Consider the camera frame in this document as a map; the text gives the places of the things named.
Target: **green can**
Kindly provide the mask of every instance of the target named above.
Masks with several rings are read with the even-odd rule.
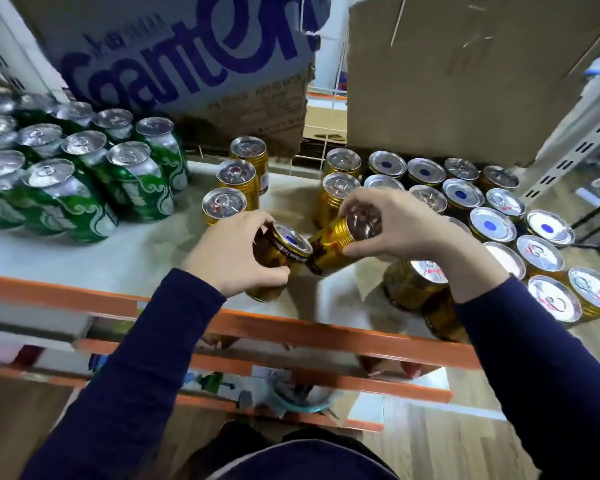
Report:
[[[62,149],[69,160],[78,159],[86,172],[102,188],[105,197],[121,212],[131,206],[122,185],[113,177],[114,168],[107,160],[107,137],[99,131],[80,131],[65,138]]]
[[[152,160],[149,145],[126,141],[107,153],[114,165],[114,177],[122,185],[142,222],[154,222],[173,214],[171,189],[158,164]]]
[[[72,240],[100,242],[116,230],[118,217],[71,161],[53,158],[36,163],[22,179],[32,198],[67,229]]]
[[[62,128],[42,123],[27,126],[18,134],[19,150],[32,163],[62,155]]]
[[[107,134],[110,141],[122,143],[133,139],[134,115],[126,109],[106,109],[99,112],[93,122],[99,131]]]
[[[60,222],[32,199],[31,190],[22,183],[25,163],[24,155],[16,150],[0,151],[0,198],[25,218],[24,226],[33,233],[63,233]]]
[[[53,112],[58,101],[52,95],[24,93],[18,95],[16,101],[18,106],[13,115],[21,128],[53,122]]]
[[[71,101],[58,104],[53,111],[53,117],[55,123],[63,129],[64,135],[69,136],[89,129],[96,113],[88,102]]]
[[[173,134],[173,121],[167,118],[145,118],[136,124],[138,140],[151,146],[153,160],[162,172],[174,194],[189,184],[189,170],[182,149]]]

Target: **person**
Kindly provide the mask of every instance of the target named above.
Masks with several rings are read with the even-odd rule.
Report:
[[[383,232],[344,254],[437,262],[502,411],[542,478],[600,478],[600,363],[483,245],[410,193],[360,188],[340,213],[357,203],[380,209]],[[134,473],[159,444],[194,346],[225,299],[287,282],[288,268],[269,269],[253,257],[253,237],[271,222],[257,210],[206,231],[29,460],[23,479]],[[229,422],[191,460],[180,478],[395,478],[362,444],[318,428],[268,445],[247,425]]]

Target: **person's left hand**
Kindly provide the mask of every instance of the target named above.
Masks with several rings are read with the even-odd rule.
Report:
[[[274,218],[263,210],[241,212],[220,219],[200,238],[184,261],[184,271],[207,282],[225,297],[259,286],[287,283],[289,268],[264,267],[253,257],[253,238],[265,223]]]

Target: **sleeve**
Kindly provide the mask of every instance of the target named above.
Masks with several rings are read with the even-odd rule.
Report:
[[[598,477],[600,363],[515,278],[456,311],[543,478]]]
[[[127,477],[159,443],[196,342],[225,298],[172,269],[23,479]]]

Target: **black pants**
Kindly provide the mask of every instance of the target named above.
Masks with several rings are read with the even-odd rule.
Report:
[[[356,451],[380,463],[389,471],[393,471],[358,440],[348,436],[336,435],[326,429],[317,428],[316,426],[302,428],[283,436],[281,442],[292,440],[323,440],[335,443]],[[204,480],[233,460],[264,450],[269,446],[271,446],[271,443],[254,428],[238,421],[229,421],[223,425],[218,435],[208,445],[200,448],[189,457],[175,476],[175,480]]]

